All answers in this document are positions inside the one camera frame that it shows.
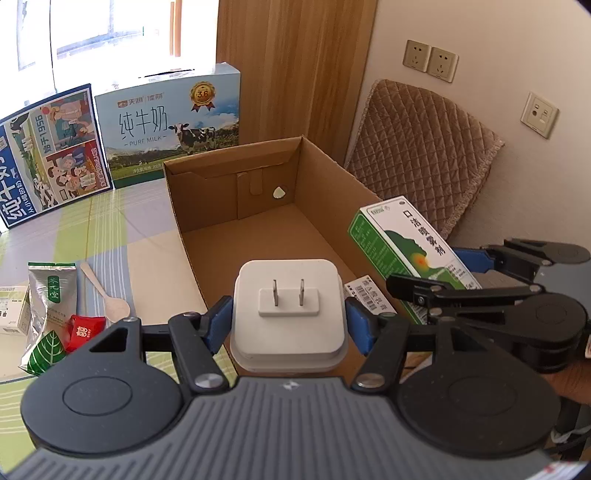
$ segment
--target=white power adapter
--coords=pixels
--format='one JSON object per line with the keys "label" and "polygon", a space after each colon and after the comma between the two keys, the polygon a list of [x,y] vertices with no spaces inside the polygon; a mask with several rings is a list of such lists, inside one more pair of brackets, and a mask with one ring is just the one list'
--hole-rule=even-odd
{"label": "white power adapter", "polygon": [[323,372],[345,357],[343,284],[328,260],[253,260],[234,288],[230,350],[251,372]]}

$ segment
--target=blue milk carton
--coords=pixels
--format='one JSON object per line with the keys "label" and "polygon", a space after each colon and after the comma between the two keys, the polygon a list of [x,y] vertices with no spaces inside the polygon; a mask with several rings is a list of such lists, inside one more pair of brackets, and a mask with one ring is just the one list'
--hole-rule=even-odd
{"label": "blue milk carton", "polygon": [[240,72],[156,74],[95,96],[115,187],[164,177],[171,158],[238,145]]}

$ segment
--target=green striped tablecloth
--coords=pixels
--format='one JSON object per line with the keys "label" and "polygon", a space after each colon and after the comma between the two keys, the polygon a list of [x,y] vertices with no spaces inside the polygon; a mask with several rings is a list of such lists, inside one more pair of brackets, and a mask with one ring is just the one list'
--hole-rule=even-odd
{"label": "green striped tablecloth", "polygon": [[[145,325],[207,307],[184,252],[164,179],[101,193],[41,215],[0,235],[0,286],[28,283],[30,261],[80,262],[93,268],[106,292],[125,298]],[[77,312],[102,316],[103,301],[78,272]],[[0,468],[10,470],[33,448],[20,419],[20,398],[34,381],[18,368],[22,336],[0,335]],[[236,371],[224,347],[215,356],[233,383]],[[167,353],[156,367],[174,375]]]}

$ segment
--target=wall socket panel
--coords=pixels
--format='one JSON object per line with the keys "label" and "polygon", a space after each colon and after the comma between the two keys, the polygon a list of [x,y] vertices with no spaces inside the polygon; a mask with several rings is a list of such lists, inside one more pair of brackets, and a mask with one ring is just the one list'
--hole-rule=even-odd
{"label": "wall socket panel", "polygon": [[451,83],[456,74],[458,59],[459,57],[455,53],[433,47],[427,66],[427,73]]}
{"label": "wall socket panel", "polygon": [[408,40],[402,64],[419,72],[426,72],[430,53],[431,45]]}
{"label": "wall socket panel", "polygon": [[521,114],[521,121],[542,137],[550,137],[552,127],[556,123],[558,109],[548,100],[530,92]]}

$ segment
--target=brown chair cushion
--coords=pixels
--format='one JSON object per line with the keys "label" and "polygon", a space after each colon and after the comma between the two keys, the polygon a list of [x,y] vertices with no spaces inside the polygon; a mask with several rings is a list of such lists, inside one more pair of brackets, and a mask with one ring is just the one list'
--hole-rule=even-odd
{"label": "brown chair cushion", "polygon": [[381,199],[404,195],[447,238],[503,143],[451,100],[378,80],[345,169]]}

